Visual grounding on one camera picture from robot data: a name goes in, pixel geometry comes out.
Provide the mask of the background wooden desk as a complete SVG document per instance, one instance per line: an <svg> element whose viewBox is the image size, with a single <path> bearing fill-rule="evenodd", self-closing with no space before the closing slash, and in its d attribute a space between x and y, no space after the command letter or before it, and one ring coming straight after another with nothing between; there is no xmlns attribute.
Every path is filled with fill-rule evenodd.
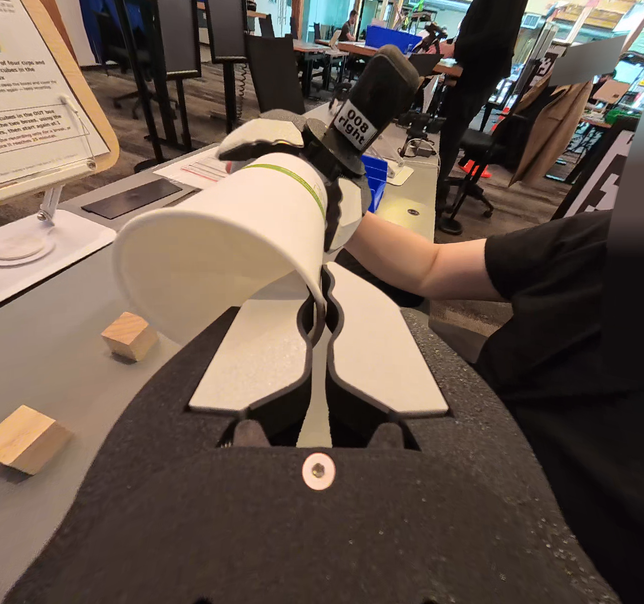
<svg viewBox="0 0 644 604"><path fill-rule="evenodd" d="M324 45L323 43L309 43L299 39L293 39L293 49L298 53L323 54L333 59L345 58L348 55L371 58L377 52L376 48L366 46L363 43L342 42L337 43L334 48L331 48L329 45ZM431 71L427 72L426 76L442 74L450 78L458 78L461 76L462 72L463 68L455 61L451 59L441 59L436 63Z"/></svg>

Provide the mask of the black floor sign stand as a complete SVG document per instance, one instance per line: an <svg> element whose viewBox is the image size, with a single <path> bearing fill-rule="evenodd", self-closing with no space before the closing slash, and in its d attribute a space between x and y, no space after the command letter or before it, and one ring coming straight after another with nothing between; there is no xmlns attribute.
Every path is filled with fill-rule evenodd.
<svg viewBox="0 0 644 604"><path fill-rule="evenodd" d="M246 0L204 0L211 61L222 67L227 133L237 124L235 66L245 64Z"/></svg>
<svg viewBox="0 0 644 604"><path fill-rule="evenodd" d="M147 56L154 93L145 78L139 49L125 0L114 0L117 20L124 39L148 129L154 157L135 167L136 172L163 164L162 148L182 154L194 150L185 92L186 80L202 77L202 56L198 33L197 0L138 0L147 31Z"/></svg>

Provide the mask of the wooden cube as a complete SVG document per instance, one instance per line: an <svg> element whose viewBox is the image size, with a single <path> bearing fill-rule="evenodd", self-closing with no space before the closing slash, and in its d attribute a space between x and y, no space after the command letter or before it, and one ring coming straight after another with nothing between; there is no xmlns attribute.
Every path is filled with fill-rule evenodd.
<svg viewBox="0 0 644 604"><path fill-rule="evenodd" d="M158 342L157 331L140 316L125 311L107 326L101 337L110 352L132 362L141 362Z"/></svg>
<svg viewBox="0 0 644 604"><path fill-rule="evenodd" d="M55 419L21 405L1 421L1 465L34 476L72 437Z"/></svg>

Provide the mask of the black rectangular table plate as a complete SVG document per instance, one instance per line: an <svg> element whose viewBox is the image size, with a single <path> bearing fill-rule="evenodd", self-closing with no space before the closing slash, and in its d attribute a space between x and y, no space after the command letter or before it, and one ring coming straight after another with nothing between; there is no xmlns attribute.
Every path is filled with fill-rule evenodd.
<svg viewBox="0 0 644 604"><path fill-rule="evenodd" d="M86 204L81 209L103 219L114 220L166 197L183 192L184 189L180 186L161 178Z"/></svg>

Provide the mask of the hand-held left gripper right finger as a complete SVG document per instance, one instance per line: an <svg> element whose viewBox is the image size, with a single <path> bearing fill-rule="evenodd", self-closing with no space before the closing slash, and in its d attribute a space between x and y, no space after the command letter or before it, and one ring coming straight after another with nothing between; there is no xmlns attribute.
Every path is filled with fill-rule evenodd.
<svg viewBox="0 0 644 604"><path fill-rule="evenodd" d="M425 419L449 407L400 307L341 265L325 266L331 332L330 378L350 395L396 419Z"/></svg>

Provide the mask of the black white marker board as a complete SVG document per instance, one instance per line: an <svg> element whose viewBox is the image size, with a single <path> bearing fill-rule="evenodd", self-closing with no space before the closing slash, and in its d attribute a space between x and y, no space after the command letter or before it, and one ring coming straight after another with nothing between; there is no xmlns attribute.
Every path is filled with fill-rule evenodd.
<svg viewBox="0 0 644 604"><path fill-rule="evenodd" d="M563 211L563 217L614 208L634 135L634 131L623 129L605 143L606 147L599 150L600 158L596 165L581 173L578 179L580 187Z"/></svg>

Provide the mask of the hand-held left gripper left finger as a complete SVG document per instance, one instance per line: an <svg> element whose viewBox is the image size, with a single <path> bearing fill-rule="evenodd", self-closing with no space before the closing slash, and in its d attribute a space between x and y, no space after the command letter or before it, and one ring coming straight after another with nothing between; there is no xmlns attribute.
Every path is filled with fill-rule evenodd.
<svg viewBox="0 0 644 604"><path fill-rule="evenodd" d="M310 376L313 297L252 297L234 317L189 400L193 412L260 420Z"/></svg>

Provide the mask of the instruction sheet in plastic sleeve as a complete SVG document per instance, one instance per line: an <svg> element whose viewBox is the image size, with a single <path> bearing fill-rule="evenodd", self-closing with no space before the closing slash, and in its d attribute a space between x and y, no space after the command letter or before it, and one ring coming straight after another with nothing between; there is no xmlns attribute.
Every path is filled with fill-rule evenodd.
<svg viewBox="0 0 644 604"><path fill-rule="evenodd" d="M229 176L226 164L216 159L212 152L173 161L154 169L153 173L197 189L208 188Z"/></svg>

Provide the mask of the white paper cup green stripe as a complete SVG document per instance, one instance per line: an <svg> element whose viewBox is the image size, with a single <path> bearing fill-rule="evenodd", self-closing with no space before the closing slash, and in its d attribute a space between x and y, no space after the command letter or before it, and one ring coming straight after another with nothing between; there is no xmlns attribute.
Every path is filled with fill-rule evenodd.
<svg viewBox="0 0 644 604"><path fill-rule="evenodd" d="M306 160L259 157L185 202L127 222L111 249L117 286L134 313L184 345L294 273L315 302L316 344L327 205L325 179Z"/></svg>

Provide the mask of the white display stand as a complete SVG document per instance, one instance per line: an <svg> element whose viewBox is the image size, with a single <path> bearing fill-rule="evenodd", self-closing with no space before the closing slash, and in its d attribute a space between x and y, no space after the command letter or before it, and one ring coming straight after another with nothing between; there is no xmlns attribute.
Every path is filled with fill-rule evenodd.
<svg viewBox="0 0 644 604"><path fill-rule="evenodd" d="M432 139L411 139L398 125L390 125L377 141L381 157L388 164L388 182L401 186L420 168L438 167L438 147Z"/></svg>
<svg viewBox="0 0 644 604"><path fill-rule="evenodd" d="M47 189L38 213L1 227L1 302L110 245L116 231L58 210L62 186Z"/></svg>

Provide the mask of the blue jacket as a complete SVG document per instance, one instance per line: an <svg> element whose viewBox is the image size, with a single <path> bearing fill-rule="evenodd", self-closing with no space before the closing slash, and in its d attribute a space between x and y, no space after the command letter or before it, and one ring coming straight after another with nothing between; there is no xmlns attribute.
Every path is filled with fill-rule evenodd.
<svg viewBox="0 0 644 604"><path fill-rule="evenodd" d="M130 68L128 53L114 0L78 0L88 43L95 61L114 63L122 72Z"/></svg>

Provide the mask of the person's right forearm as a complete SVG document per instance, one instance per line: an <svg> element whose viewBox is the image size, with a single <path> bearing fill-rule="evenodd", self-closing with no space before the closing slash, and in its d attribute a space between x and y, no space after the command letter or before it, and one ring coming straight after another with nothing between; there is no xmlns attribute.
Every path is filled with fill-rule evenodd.
<svg viewBox="0 0 644 604"><path fill-rule="evenodd" d="M435 244L367 213L344 248L383 282L423 298L505 302L487 271L486 242Z"/></svg>

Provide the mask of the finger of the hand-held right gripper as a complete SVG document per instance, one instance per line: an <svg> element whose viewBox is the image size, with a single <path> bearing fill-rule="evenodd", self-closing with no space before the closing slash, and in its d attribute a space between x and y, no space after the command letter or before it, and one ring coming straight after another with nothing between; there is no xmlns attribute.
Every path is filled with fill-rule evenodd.
<svg viewBox="0 0 644 604"><path fill-rule="evenodd" d="M222 162L248 162L265 155L298 156L304 149L307 119L285 109L274 109L247 121L220 143L216 157Z"/></svg>
<svg viewBox="0 0 644 604"><path fill-rule="evenodd" d="M324 250L336 254L350 241L372 201L366 177L340 176L326 186L327 208Z"/></svg>

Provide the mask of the blue plastic bin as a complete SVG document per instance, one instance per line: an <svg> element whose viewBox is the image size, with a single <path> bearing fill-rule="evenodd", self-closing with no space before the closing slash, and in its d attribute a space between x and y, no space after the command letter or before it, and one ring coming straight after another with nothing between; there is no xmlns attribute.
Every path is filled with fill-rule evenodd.
<svg viewBox="0 0 644 604"><path fill-rule="evenodd" d="M365 166L366 179L372 195L368 210L371 213L375 213L388 182L388 162L382 158L368 155L362 155L361 160Z"/></svg>
<svg viewBox="0 0 644 604"><path fill-rule="evenodd" d="M365 45L374 49L380 49L385 45L397 47L404 55L412 53L414 48L423 40L423 36L410 34L405 31L393 30L390 28L368 25L366 27Z"/></svg>

